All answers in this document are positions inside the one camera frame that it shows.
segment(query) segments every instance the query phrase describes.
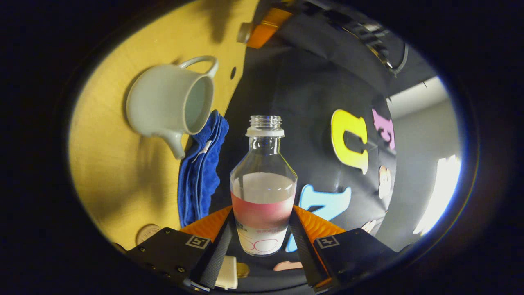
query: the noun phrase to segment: blue cloth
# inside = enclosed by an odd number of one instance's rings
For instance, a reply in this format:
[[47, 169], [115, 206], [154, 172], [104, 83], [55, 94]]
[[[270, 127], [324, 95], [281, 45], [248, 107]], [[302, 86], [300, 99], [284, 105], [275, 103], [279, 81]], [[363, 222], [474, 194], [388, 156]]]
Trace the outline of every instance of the blue cloth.
[[192, 136], [193, 145], [182, 160], [178, 179], [181, 227], [209, 214], [211, 195], [220, 183], [216, 166], [228, 130], [227, 121], [214, 110], [204, 128]]

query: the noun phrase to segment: yellow letter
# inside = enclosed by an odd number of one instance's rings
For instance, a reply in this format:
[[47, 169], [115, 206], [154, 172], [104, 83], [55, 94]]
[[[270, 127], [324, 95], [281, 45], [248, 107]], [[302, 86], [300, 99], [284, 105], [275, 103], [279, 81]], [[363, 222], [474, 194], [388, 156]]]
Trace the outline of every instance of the yellow letter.
[[367, 173], [368, 158], [367, 151], [362, 154], [352, 151], [344, 143], [344, 132], [349, 131], [362, 139], [362, 143], [367, 143], [367, 129], [364, 118], [357, 118], [352, 114], [336, 110], [331, 117], [331, 142], [336, 156], [340, 162], [356, 167], [362, 170], [363, 174]]

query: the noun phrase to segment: bottle neck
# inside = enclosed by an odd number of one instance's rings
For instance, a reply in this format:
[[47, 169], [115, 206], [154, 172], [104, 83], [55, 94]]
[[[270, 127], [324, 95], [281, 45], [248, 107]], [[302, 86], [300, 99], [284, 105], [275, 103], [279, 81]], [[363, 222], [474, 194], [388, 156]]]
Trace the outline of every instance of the bottle neck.
[[249, 151], [263, 155], [280, 153], [280, 138], [277, 137], [250, 137]]

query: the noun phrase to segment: glass bottle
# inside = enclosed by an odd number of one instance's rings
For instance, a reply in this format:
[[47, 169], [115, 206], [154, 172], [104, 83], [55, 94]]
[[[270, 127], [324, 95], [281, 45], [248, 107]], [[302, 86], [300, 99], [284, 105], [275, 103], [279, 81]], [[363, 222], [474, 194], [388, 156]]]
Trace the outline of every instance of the glass bottle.
[[251, 116], [249, 152], [231, 171], [231, 199], [243, 250], [253, 256], [276, 253], [288, 228], [297, 175], [280, 154], [282, 120]]

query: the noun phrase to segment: wooden table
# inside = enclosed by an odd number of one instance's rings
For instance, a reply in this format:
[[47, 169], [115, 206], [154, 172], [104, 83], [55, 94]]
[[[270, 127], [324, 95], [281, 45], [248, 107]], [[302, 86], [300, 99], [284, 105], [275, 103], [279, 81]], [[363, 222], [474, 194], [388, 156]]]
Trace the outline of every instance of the wooden table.
[[[220, 67], [213, 109], [224, 114], [244, 67], [246, 46], [236, 41], [238, 30], [242, 22], [252, 21], [258, 1], [228, 1], [227, 10], [217, 7], [222, 2], [194, 1], [142, 28], [101, 61], [78, 97], [69, 136], [74, 185], [99, 229], [125, 249], [135, 246], [146, 224], [180, 228], [180, 161], [162, 139], [145, 138], [130, 128], [124, 111], [127, 90], [149, 67], [214, 55]], [[208, 67], [202, 62], [190, 69]]]

